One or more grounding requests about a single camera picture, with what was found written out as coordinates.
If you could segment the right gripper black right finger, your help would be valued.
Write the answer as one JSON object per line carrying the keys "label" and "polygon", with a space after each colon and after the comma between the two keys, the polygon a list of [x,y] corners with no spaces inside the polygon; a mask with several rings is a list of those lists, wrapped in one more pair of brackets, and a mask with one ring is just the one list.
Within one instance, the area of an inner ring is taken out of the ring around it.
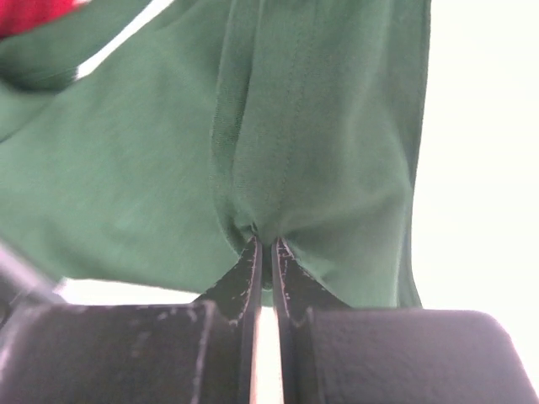
{"label": "right gripper black right finger", "polygon": [[272,247],[287,403],[526,404],[509,334],[479,311],[353,309]]}

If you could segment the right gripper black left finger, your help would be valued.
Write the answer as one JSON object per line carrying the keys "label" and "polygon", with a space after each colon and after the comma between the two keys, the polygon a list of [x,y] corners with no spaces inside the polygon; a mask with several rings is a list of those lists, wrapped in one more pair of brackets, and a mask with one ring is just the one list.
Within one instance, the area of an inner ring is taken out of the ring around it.
{"label": "right gripper black left finger", "polygon": [[262,247],[189,304],[64,302],[22,266],[1,271],[4,403],[246,403]]}

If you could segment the white and green t shirt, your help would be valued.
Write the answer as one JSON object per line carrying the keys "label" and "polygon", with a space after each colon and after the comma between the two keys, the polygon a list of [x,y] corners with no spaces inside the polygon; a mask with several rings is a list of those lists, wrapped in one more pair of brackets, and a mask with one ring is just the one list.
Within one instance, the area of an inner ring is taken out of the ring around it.
{"label": "white and green t shirt", "polygon": [[1,43],[1,239],[50,278],[202,292],[282,238],[353,307],[414,307],[428,1],[92,1]]}

